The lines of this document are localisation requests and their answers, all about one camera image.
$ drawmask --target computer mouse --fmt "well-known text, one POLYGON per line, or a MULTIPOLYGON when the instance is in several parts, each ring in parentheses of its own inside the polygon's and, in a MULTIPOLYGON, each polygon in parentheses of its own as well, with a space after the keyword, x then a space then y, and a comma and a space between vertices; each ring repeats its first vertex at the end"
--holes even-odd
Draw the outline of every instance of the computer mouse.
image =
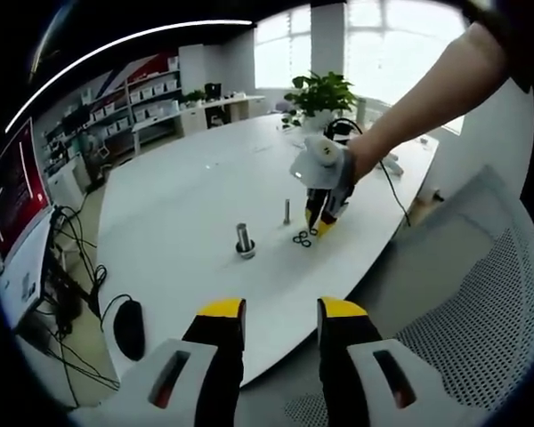
POLYGON ((144 323, 142 306, 135 300, 123 302, 113 321, 113 333, 118 348, 131 360, 138 361, 144 356, 144 323))

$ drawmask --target window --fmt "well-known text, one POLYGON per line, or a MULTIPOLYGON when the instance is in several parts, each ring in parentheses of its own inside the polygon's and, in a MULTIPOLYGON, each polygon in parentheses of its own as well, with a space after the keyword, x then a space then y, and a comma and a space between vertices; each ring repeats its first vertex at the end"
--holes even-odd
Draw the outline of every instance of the window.
POLYGON ((311 69, 311 7, 280 13, 257 24, 255 87, 288 88, 311 69))
MULTIPOLYGON (((398 101, 465 31, 457 9, 420 0, 350 0, 345 76, 352 90, 388 104, 398 101)), ((463 118, 446 124, 460 133, 463 118)))

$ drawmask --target white flower pot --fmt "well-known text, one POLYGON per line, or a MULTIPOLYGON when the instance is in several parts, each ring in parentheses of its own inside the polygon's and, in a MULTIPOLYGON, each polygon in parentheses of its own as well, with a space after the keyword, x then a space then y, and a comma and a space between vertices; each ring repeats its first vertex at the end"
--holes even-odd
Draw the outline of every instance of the white flower pot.
POLYGON ((323 131, 327 125, 336 118, 336 112, 330 109, 323 109, 322 111, 315 111, 314 117, 305 116, 303 119, 303 127, 308 131, 319 132, 323 131))

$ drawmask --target white cabinet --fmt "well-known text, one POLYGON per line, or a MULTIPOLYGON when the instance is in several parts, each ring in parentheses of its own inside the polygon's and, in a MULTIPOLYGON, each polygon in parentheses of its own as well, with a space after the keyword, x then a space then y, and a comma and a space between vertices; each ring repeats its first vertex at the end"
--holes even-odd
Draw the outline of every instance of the white cabinet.
POLYGON ((207 129, 206 112, 204 109, 190 109, 182 113, 180 120, 184 136, 207 129))
POLYGON ((249 100, 249 118, 264 116, 265 114, 267 114, 265 98, 249 100))

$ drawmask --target computer screen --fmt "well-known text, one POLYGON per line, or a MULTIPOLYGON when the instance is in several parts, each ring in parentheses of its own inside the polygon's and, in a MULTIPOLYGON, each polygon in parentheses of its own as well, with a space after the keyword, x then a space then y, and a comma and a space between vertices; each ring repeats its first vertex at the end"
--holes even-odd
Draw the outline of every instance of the computer screen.
POLYGON ((3 258, 48 203, 34 156, 29 119, 0 152, 0 254, 3 258))

